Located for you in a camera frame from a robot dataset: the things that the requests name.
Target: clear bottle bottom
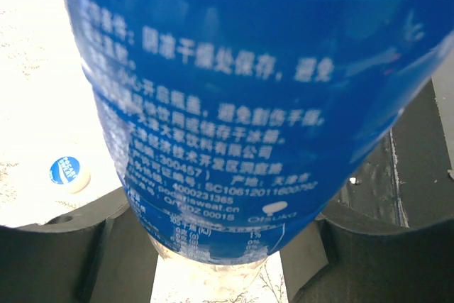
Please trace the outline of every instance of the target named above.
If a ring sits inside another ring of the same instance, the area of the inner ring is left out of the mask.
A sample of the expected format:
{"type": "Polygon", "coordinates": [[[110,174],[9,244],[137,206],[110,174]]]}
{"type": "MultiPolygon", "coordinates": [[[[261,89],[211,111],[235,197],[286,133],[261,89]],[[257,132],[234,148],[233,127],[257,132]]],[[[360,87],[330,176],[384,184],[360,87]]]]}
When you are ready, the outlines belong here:
{"type": "Polygon", "coordinates": [[[177,282],[180,292],[172,296],[176,302],[212,302],[235,299],[246,291],[258,276],[267,258],[240,265],[213,265],[185,258],[150,239],[164,260],[166,273],[177,282]]]}

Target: blue bottle label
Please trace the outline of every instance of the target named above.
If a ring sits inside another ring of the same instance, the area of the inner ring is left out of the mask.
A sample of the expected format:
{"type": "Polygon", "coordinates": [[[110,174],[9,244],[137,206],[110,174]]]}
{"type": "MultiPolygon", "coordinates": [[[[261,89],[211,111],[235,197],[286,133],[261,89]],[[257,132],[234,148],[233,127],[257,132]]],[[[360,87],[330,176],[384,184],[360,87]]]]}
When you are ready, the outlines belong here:
{"type": "Polygon", "coordinates": [[[68,184],[79,175],[80,163],[72,156],[65,156],[50,166],[49,176],[55,184],[68,184]]]}
{"type": "Polygon", "coordinates": [[[453,43],[453,0],[66,1],[131,206],[205,263],[295,237],[453,43]]]}

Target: pocari sweat bottle cap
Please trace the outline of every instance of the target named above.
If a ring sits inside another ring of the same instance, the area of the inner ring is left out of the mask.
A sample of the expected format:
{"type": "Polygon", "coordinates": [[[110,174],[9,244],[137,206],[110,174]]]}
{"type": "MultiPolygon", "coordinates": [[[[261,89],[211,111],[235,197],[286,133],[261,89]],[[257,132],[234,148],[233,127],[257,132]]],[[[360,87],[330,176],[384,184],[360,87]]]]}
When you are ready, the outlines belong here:
{"type": "Polygon", "coordinates": [[[49,178],[67,193],[77,193],[90,182],[90,171],[80,158],[64,155],[50,166],[49,178]]]}

